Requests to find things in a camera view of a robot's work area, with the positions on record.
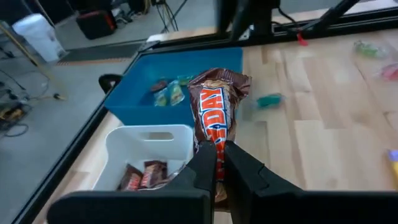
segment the gray floor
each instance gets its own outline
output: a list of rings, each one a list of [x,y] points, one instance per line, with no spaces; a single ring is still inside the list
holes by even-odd
[[[307,11],[330,7],[338,1],[340,0],[285,0],[282,1],[282,8],[286,12]],[[182,0],[168,0],[168,2],[175,10]],[[76,30],[65,32],[60,38],[66,49],[146,38],[159,33],[162,29],[159,18],[155,16],[157,14],[151,18],[143,17],[143,23],[137,21],[134,24],[135,28],[125,27],[119,33],[93,42],[82,39]],[[177,22],[180,30],[214,26],[213,0],[188,0],[178,14]],[[50,71],[66,86],[68,101],[41,101],[23,120],[23,123],[30,127],[28,133],[16,138],[0,139],[0,224],[9,223],[26,203],[28,196],[104,97],[97,82],[98,77],[104,73],[121,73],[128,63],[50,68]],[[31,95],[38,95],[43,89],[42,84],[45,83],[45,79],[38,73],[24,74],[34,69],[24,58],[0,60],[0,69],[21,82]],[[0,75],[0,81],[6,80],[16,88],[15,84]],[[51,85],[48,93],[53,92]]]

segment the red tag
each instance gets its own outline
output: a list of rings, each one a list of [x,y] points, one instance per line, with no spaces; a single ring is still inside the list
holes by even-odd
[[[304,40],[300,32],[297,33],[297,40],[301,46],[308,46],[308,42]]]

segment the black metal frame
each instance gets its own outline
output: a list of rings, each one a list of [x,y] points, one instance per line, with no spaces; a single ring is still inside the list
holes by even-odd
[[[316,20],[298,22],[300,26],[315,22]],[[286,24],[286,27],[294,27],[293,24]],[[303,32],[306,39],[321,37],[330,37],[335,35],[355,34],[359,32],[370,32],[375,30],[398,28],[398,7],[383,9],[370,12],[361,12],[341,17],[337,22],[327,29],[320,32]],[[288,42],[296,40],[296,36],[284,31],[279,26],[274,26],[273,37],[253,37],[248,40],[230,41],[227,36],[218,34],[204,35],[199,37],[190,37],[178,40],[169,40],[165,42],[152,43],[150,50],[141,48],[127,72],[134,63],[143,55],[162,54],[169,52],[181,52],[186,50],[217,49],[223,47],[245,47],[250,45],[271,44],[276,42]],[[50,198],[53,191],[62,181],[73,162],[76,160],[81,150],[85,147],[90,137],[100,125],[108,110],[104,107],[104,101],[108,97],[109,91],[99,106],[94,110],[88,121],[79,130],[73,141],[60,156],[59,160],[49,170],[41,184],[28,199],[25,206],[15,217],[13,223],[32,223],[37,214],[41,211],[44,204]]]

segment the white container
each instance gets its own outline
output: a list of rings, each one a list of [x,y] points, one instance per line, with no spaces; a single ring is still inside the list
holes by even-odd
[[[55,36],[54,28],[41,14],[29,15],[12,25],[12,28],[23,36],[46,62],[58,60],[64,53]]]
[[[105,139],[108,160],[94,190],[116,190],[127,163],[144,171],[144,162],[167,162],[169,174],[193,156],[193,130],[182,124],[122,126]]]

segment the wooden tabletop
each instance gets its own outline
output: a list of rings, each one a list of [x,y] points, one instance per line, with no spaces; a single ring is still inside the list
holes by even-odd
[[[398,60],[397,36],[398,30],[384,30],[308,40],[307,47],[243,48],[243,73],[252,76],[252,87],[239,108],[236,143],[303,189],[395,190],[386,151],[398,149],[398,82],[383,80],[380,71]],[[390,56],[358,55],[357,40]],[[285,96],[281,107],[252,107],[270,93]],[[44,222],[61,195],[93,188],[107,160],[105,136],[120,125],[106,115],[34,223]],[[215,223],[231,223],[230,215],[217,212]]]

